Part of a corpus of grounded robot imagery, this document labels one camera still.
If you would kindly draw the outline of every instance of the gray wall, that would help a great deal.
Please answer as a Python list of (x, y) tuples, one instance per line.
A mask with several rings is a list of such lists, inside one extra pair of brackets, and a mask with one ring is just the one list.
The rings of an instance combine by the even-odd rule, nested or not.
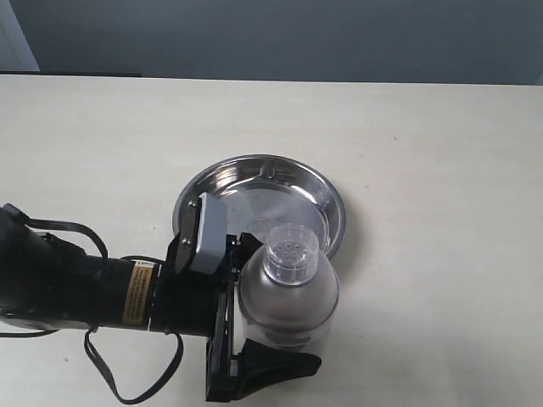
[(536, 83), (543, 0), (12, 0), (42, 70)]

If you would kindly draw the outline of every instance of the stainless steel bowl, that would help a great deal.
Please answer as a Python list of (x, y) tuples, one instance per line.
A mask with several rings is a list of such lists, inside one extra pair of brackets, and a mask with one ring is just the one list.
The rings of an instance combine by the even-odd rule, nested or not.
[(345, 232), (345, 207), (329, 180), (310, 166), (273, 155), (244, 155), (221, 161), (196, 175), (183, 189), (173, 213), (189, 193), (209, 192), (228, 207), (228, 233), (246, 231), (266, 240), (277, 225), (310, 227), (321, 250), (332, 258)]

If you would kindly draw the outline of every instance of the warning label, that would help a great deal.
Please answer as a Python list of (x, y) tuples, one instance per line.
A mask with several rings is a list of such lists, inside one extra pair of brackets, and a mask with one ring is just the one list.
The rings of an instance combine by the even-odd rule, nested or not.
[(149, 290), (152, 275), (152, 265), (134, 265), (132, 277), (126, 291), (125, 312), (122, 315), (123, 324), (143, 324), (145, 300), (147, 299), (147, 291)]

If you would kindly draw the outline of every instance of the perforated cap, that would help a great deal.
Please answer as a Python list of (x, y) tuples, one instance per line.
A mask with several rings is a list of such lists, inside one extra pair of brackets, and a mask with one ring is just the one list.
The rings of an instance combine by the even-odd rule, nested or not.
[(315, 275), (318, 260), (319, 242), (311, 229), (287, 223), (270, 231), (264, 269), (273, 281), (291, 286), (303, 284)]

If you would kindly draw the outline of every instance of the table surface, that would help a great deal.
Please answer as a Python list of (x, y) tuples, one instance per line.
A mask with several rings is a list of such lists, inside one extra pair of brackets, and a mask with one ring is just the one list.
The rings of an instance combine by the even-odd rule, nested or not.
[[(286, 155), (335, 184), (348, 226), (323, 366), (237, 405), (541, 405), (543, 87), (4, 75), (0, 135), (2, 203), (90, 225), (112, 257), (163, 257), (178, 193), (220, 159)], [(0, 341), (0, 404), (118, 405), (82, 337)], [(95, 338), (125, 397), (175, 348)], [(145, 405), (206, 405), (204, 339), (185, 345)]]

